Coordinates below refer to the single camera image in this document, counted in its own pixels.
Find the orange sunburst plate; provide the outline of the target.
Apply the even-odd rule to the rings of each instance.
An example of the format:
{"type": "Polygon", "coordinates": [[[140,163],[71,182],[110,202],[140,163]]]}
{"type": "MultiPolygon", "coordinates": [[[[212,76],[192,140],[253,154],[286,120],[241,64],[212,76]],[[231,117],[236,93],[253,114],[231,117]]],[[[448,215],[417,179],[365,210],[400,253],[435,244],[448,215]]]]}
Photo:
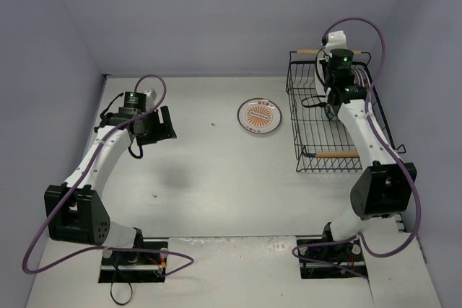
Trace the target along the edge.
{"type": "Polygon", "coordinates": [[[249,133],[267,135],[275,132],[282,124],[282,112],[271,100],[256,97],[239,106],[237,121],[249,133]]]}

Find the red character plate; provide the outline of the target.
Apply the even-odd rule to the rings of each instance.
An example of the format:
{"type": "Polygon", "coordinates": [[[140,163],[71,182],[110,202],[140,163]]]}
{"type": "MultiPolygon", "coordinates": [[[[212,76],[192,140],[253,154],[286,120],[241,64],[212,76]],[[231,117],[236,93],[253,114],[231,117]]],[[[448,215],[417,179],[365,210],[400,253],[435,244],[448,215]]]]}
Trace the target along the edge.
{"type": "Polygon", "coordinates": [[[364,69],[360,69],[360,72],[362,74],[362,80],[363,80],[363,87],[365,89],[369,89],[370,87],[370,80],[368,78],[367,72],[364,69]]]}
{"type": "Polygon", "coordinates": [[[363,87],[363,86],[364,86],[364,82],[363,82],[362,74],[361,74],[361,72],[359,71],[359,69],[353,68],[352,71],[353,71],[354,74],[355,74],[355,78],[354,78],[355,84],[360,85],[361,87],[363,87]]]}

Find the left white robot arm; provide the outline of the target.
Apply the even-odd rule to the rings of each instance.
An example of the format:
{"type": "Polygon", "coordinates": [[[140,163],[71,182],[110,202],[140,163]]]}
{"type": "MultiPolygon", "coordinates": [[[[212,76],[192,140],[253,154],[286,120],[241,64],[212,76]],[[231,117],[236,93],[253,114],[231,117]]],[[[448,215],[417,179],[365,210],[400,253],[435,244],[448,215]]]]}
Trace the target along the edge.
{"type": "Polygon", "coordinates": [[[133,265],[144,257],[144,236],[139,228],[111,220],[102,194],[108,178],[124,152],[132,145],[142,149],[176,137],[166,106],[156,110],[153,89],[124,92],[123,105],[115,113],[104,109],[95,127],[96,138],[75,171],[61,185],[44,194],[55,241],[118,248],[118,256],[133,265]]]}

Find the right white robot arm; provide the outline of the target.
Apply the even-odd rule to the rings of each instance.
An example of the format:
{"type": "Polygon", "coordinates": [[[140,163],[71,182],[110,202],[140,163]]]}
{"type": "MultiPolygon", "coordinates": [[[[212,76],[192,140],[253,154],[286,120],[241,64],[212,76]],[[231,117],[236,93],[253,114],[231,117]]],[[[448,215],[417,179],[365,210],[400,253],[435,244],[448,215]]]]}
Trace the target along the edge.
{"type": "Polygon", "coordinates": [[[402,161],[380,130],[370,101],[373,89],[356,83],[353,57],[346,48],[330,50],[319,76],[326,92],[326,117],[348,131],[362,166],[346,211],[323,230],[319,249],[328,259],[345,251],[345,239],[406,210],[417,177],[416,167],[402,161]]]}

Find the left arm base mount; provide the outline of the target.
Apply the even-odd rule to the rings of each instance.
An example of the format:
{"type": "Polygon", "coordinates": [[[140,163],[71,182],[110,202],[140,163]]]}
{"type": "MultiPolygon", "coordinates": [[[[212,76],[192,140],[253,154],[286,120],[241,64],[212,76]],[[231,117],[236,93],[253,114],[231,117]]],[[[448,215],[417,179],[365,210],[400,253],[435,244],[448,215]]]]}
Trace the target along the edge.
{"type": "Polygon", "coordinates": [[[166,239],[144,240],[149,252],[105,250],[100,262],[98,283],[164,283],[167,257],[166,239]]]}

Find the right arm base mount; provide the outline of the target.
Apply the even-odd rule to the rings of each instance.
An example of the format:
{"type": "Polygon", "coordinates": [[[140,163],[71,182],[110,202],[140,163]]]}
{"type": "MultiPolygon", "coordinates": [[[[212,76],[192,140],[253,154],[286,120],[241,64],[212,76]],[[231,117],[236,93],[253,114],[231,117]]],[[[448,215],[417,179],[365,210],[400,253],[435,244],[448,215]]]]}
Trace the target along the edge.
{"type": "Polygon", "coordinates": [[[368,279],[365,257],[356,237],[333,241],[329,232],[321,237],[298,237],[292,255],[299,262],[304,280],[368,279]]]}

